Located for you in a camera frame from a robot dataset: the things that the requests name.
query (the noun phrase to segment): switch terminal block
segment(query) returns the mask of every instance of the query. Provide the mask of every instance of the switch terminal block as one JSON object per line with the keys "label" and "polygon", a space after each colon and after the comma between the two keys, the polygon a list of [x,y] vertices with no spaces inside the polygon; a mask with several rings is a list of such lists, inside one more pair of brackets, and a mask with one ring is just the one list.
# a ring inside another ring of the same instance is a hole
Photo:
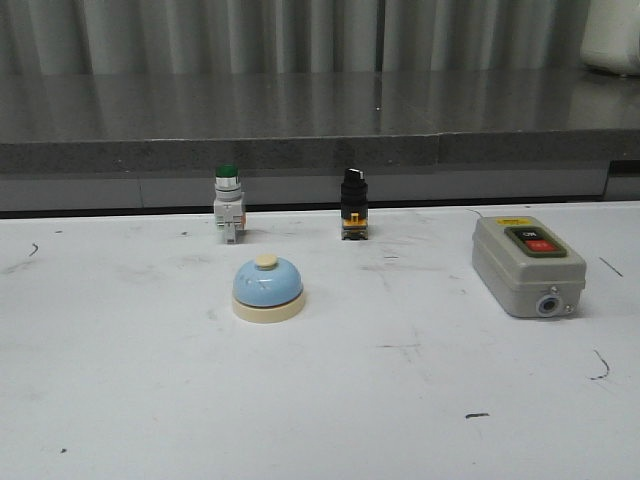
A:
{"label": "switch terminal block", "polygon": [[368,185],[364,172],[347,168],[340,187],[340,210],[342,217],[342,239],[367,240],[369,238],[367,200]]}
{"label": "switch terminal block", "polygon": [[478,219],[472,263],[514,317],[568,315],[585,287],[585,261],[533,217]]}
{"label": "switch terminal block", "polygon": [[237,243],[239,234],[244,232],[246,208],[244,192],[238,179],[238,168],[235,165],[216,168],[215,190],[213,214],[216,226],[224,232],[226,243]]}

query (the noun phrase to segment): table surface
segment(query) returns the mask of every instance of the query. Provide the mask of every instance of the table surface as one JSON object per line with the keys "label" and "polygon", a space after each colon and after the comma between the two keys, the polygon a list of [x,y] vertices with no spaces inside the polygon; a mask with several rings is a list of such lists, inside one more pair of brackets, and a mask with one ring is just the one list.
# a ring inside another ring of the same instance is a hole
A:
{"label": "table surface", "polygon": [[[478,215],[578,251],[578,312],[507,315]],[[638,478],[640,202],[370,221],[350,242],[337,211],[254,213],[238,245],[211,215],[2,221],[0,477]],[[264,252],[307,293],[280,324],[231,310]]]}

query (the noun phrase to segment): gray countertop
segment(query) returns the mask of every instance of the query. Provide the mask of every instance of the gray countertop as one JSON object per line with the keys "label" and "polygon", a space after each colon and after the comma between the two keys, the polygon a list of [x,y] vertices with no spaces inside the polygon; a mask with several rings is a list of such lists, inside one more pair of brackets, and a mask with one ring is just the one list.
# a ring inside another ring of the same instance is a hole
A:
{"label": "gray countertop", "polygon": [[639,129],[640,81],[581,69],[0,77],[5,176],[607,168]]}

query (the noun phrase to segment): yellow label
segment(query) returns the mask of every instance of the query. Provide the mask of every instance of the yellow label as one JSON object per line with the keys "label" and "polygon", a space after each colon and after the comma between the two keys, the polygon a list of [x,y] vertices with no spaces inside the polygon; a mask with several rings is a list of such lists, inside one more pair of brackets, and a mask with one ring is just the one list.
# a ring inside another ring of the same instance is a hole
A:
{"label": "yellow label", "polygon": [[500,225],[531,225],[528,218],[496,218],[496,223]]}

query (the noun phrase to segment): push button station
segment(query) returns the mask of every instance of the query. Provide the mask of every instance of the push button station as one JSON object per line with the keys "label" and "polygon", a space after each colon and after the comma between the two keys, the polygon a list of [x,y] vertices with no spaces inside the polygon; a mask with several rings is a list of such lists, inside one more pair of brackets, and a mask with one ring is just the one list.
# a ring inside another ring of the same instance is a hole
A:
{"label": "push button station", "polygon": [[478,219],[472,263],[515,317],[570,314],[585,287],[585,261],[534,217]]}

